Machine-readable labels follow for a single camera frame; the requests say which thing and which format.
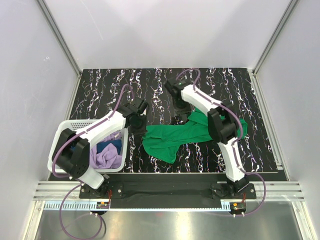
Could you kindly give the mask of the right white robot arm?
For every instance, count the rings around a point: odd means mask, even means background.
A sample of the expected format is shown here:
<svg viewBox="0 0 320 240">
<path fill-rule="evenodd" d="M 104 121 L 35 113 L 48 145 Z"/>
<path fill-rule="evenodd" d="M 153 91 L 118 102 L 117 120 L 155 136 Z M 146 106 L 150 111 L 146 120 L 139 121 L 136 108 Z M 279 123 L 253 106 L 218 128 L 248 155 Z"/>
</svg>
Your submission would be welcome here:
<svg viewBox="0 0 320 240">
<path fill-rule="evenodd" d="M 207 117 L 208 133 L 217 143 L 225 164 L 226 184 L 221 187 L 220 197 L 241 198 L 249 186 L 248 176 L 240 163 L 238 130 L 243 128 L 238 117 L 231 110 L 232 105 L 216 100 L 190 81 L 167 80 L 166 90 L 177 104 L 178 109 L 193 105 Z"/>
</svg>

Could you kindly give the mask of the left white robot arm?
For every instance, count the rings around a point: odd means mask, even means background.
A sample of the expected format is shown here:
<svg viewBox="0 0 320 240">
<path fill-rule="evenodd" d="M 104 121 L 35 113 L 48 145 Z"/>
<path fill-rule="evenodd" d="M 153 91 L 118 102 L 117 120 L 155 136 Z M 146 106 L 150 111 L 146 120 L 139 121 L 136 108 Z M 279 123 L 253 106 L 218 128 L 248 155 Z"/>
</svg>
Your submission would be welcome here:
<svg viewBox="0 0 320 240">
<path fill-rule="evenodd" d="M 91 150 L 106 137 L 123 133 L 126 128 L 146 131 L 149 104 L 139 97 L 116 106 L 101 119 L 65 120 L 59 124 L 48 157 L 48 169 L 56 177 L 71 177 L 84 191 L 103 198 L 109 182 L 90 162 Z"/>
</svg>

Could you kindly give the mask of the green t shirt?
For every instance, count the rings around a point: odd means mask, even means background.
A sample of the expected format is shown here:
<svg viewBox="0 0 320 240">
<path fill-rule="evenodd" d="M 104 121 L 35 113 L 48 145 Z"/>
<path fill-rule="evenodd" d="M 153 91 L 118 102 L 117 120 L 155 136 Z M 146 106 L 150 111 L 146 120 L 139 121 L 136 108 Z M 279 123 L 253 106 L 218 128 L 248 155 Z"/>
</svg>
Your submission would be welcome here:
<svg viewBox="0 0 320 240">
<path fill-rule="evenodd" d="M 148 125 L 142 138 L 146 153 L 173 164 L 181 145 L 213 140 L 209 135 L 208 118 L 203 112 L 196 108 L 187 119 L 182 125 Z"/>
</svg>

